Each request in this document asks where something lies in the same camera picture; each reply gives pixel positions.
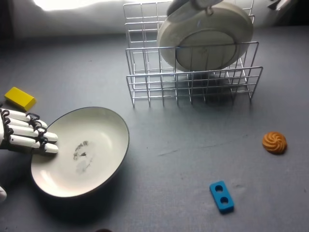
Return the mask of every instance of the plate in dish rack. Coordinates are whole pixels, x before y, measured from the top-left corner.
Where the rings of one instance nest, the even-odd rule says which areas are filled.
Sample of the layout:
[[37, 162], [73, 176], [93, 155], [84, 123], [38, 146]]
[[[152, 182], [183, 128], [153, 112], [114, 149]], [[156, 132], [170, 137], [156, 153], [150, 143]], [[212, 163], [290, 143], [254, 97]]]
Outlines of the plate in dish rack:
[[234, 63], [248, 49], [253, 35], [250, 17], [227, 2], [212, 12], [197, 11], [187, 2], [159, 29], [157, 41], [164, 60], [181, 71], [218, 70]]
[[114, 111], [87, 107], [53, 122], [58, 154], [33, 155], [31, 173], [37, 186], [55, 197], [74, 197], [93, 191], [118, 170], [129, 146], [129, 130]]

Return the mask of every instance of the dish rack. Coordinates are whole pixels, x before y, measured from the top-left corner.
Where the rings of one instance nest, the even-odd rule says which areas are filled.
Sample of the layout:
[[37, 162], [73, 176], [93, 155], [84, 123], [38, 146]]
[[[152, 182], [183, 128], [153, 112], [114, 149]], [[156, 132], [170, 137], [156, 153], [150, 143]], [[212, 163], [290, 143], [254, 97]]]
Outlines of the dish rack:
[[[161, 53], [163, 49], [172, 49], [178, 52], [181, 49], [194, 49], [192, 47], [157, 47], [157, 33], [164, 20], [171, 1], [130, 3], [124, 5], [126, 19], [125, 29], [128, 49], [126, 59], [129, 75], [126, 76], [127, 86], [133, 107], [136, 100], [186, 97], [193, 103], [195, 98], [202, 98], [205, 102], [221, 100], [228, 96], [232, 100], [240, 93], [248, 94], [251, 100], [261, 77], [263, 67], [254, 67], [253, 62], [259, 46], [258, 42], [239, 44], [224, 44], [222, 47], [222, 61], [225, 60], [225, 47], [247, 46], [246, 52], [233, 64], [220, 70], [182, 72], [175, 65], [167, 64]], [[254, 22], [252, 14], [254, 0], [246, 2], [242, 7]], [[217, 45], [201, 46], [211, 50]]]

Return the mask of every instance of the bowl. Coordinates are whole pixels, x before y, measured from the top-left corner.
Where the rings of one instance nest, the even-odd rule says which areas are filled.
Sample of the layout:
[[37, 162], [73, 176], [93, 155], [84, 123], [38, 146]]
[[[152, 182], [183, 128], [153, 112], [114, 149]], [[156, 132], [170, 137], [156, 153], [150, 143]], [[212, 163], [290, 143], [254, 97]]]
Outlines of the bowl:
[[129, 146], [129, 130], [114, 111], [101, 107], [74, 110], [53, 122], [55, 157], [33, 155], [31, 173], [45, 193], [76, 197], [104, 185], [116, 173]]
[[197, 11], [187, 2], [159, 29], [157, 42], [164, 60], [178, 70], [219, 70], [248, 49], [253, 35], [250, 17], [241, 8], [221, 2], [211, 11]]

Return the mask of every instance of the gray tablecloth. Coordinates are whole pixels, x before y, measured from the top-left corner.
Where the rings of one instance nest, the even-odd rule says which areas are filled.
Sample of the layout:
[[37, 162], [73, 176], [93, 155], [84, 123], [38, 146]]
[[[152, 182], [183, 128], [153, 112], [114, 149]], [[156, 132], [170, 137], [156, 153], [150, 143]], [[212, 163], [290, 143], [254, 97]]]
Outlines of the gray tablecloth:
[[[0, 231], [307, 232], [309, 229], [309, 27], [257, 30], [264, 66], [252, 104], [182, 100], [133, 109], [123, 35], [5, 43], [0, 93], [35, 96], [32, 112], [51, 123], [86, 106], [119, 113], [130, 147], [118, 175], [90, 198], [60, 201], [32, 182], [30, 156], [0, 152]], [[288, 141], [283, 156], [261, 144], [268, 131]], [[221, 215], [209, 185], [224, 180], [235, 212]]]

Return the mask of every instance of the yellow sponge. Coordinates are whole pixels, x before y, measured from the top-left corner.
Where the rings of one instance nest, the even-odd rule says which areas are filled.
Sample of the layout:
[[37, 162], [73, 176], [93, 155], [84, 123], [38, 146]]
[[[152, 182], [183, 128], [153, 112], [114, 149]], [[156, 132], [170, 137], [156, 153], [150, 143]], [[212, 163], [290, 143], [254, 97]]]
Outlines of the yellow sponge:
[[20, 89], [13, 87], [5, 95], [5, 98], [14, 105], [28, 111], [37, 102], [35, 98]]

